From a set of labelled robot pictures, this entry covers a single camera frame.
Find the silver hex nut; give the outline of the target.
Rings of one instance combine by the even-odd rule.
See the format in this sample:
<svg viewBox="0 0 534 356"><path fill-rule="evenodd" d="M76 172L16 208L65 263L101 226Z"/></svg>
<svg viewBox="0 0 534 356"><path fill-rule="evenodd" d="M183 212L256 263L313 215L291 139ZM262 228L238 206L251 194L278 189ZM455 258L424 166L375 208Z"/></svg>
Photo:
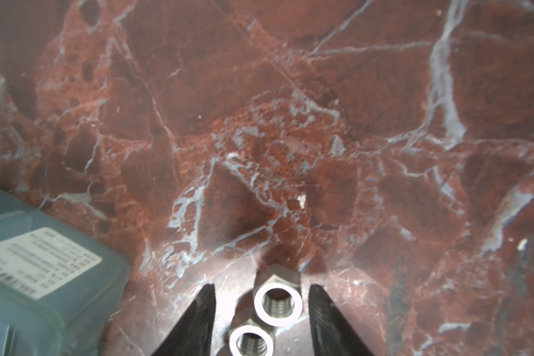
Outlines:
<svg viewBox="0 0 534 356"><path fill-rule="evenodd" d="M232 355L273 356L274 327L263 322L252 307L242 309L231 323L228 346Z"/></svg>
<svg viewBox="0 0 534 356"><path fill-rule="evenodd" d="M253 300L264 323L276 328L291 326L303 313L300 274L278 264L267 267L255 280Z"/></svg>

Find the grey compartment organizer box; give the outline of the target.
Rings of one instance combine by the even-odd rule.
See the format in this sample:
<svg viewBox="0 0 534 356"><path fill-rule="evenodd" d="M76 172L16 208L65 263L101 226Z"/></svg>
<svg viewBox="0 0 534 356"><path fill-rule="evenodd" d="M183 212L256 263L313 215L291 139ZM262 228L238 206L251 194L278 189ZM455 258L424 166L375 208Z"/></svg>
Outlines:
<svg viewBox="0 0 534 356"><path fill-rule="evenodd" d="M0 190L0 355L98 355L131 264Z"/></svg>

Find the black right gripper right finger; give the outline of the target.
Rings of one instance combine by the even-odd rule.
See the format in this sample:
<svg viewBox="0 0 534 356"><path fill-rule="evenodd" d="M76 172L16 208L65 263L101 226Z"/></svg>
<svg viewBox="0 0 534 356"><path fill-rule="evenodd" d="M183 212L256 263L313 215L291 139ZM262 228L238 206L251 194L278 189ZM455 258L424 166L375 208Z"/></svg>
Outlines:
<svg viewBox="0 0 534 356"><path fill-rule="evenodd" d="M316 356L373 356L321 285L309 289L309 322Z"/></svg>

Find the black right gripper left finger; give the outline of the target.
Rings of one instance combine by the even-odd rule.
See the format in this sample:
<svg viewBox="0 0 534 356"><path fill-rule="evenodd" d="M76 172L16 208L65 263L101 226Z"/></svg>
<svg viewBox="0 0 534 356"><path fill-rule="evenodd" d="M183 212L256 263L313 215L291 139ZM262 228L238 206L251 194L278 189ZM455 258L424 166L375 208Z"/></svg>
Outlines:
<svg viewBox="0 0 534 356"><path fill-rule="evenodd" d="M214 284L206 284L153 356L209 356L216 306Z"/></svg>

